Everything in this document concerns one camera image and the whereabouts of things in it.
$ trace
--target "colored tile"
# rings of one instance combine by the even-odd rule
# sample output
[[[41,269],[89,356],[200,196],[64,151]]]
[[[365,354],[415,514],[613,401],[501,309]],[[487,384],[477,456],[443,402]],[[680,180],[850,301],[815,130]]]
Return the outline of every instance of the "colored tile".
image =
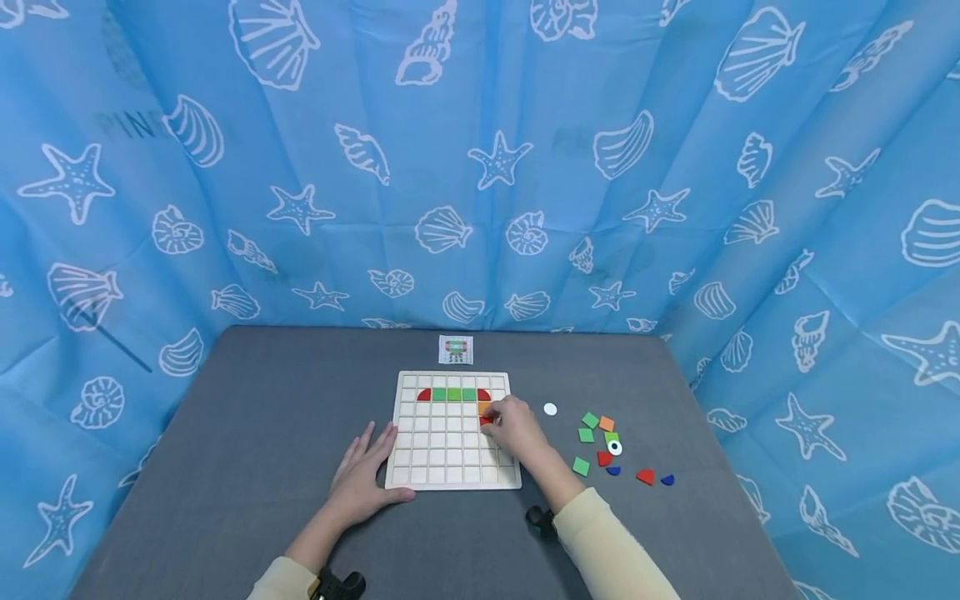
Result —
[[[593,413],[586,413],[583,418],[584,425],[590,429],[597,426],[597,423],[600,422],[600,419],[596,418]]]
[[[579,456],[573,459],[573,472],[577,473],[581,477],[586,477],[590,473],[590,463],[580,458]]]

